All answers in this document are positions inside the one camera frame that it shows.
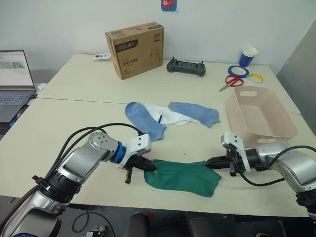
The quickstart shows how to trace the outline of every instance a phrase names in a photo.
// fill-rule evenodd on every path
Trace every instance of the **white sticker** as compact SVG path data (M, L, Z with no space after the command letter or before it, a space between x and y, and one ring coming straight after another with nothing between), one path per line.
M110 53L99 53L94 56L93 60L105 60L105 59L110 59L111 54Z

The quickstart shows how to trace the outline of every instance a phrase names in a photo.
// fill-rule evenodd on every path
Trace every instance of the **laptop keyboard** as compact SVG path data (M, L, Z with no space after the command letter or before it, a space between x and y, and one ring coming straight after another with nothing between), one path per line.
M0 91L0 105L22 105L32 92L7 92Z

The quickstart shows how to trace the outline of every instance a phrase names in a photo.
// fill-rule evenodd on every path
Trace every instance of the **blue paper cup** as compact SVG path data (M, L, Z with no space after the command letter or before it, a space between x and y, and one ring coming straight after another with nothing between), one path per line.
M243 48L238 64L242 67L248 67L257 53L258 50L254 47L247 46Z

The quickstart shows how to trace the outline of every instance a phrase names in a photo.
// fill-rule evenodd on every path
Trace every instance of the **tape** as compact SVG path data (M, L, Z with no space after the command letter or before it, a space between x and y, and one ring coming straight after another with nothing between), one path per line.
M237 66L237 65L230 66L228 68L228 73L238 78L245 78L249 75L249 71L247 68L244 68L242 66Z
M254 83L261 83L263 82L263 77L258 74L250 74L247 76L247 79Z

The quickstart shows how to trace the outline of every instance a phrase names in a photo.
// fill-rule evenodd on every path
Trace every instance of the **blue tape roll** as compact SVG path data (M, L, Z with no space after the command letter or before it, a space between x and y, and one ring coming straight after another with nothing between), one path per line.
M240 69L242 69L242 70L245 71L245 74L236 74L236 73L233 73L233 71L232 71L233 68L240 68ZM230 66L230 67L228 68L228 73L229 73L230 75L233 75L233 76L236 76L236 77L239 77L239 78L245 78L245 77L247 77L247 76L249 75L249 71L248 71L247 68L244 68L244 67L242 67L242 66L237 66L237 65Z
M119 149L118 149L118 153L117 153L117 156L115 157L113 163L118 163L120 162L120 159L123 157L123 145L122 145L122 142L118 142L118 145L119 145Z

